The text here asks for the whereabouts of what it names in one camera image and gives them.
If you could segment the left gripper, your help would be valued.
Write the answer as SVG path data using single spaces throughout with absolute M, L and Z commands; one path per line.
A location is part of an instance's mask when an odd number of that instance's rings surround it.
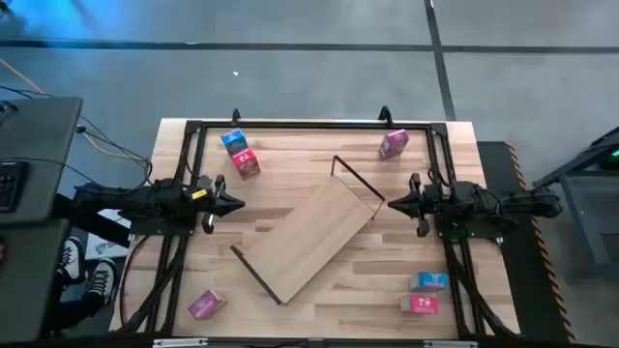
M 245 207 L 245 202 L 224 192 L 225 180 L 222 174 L 215 179 L 201 176 L 191 192 L 193 207 L 203 214 L 200 222 L 206 234 L 214 232 L 214 218 L 224 217 Z

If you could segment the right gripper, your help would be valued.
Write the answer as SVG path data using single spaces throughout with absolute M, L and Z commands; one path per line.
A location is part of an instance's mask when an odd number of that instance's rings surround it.
M 417 236 L 421 238 L 425 237 L 430 231 L 426 215 L 433 215 L 437 218 L 436 226 L 439 236 L 447 232 L 450 227 L 448 219 L 450 196 L 443 189 L 449 184 L 440 172 L 437 174 L 428 172 L 427 175 L 430 178 L 430 184 L 421 188 L 420 174 L 413 173 L 409 179 L 411 190 L 403 197 L 388 202 L 389 208 L 418 220 Z

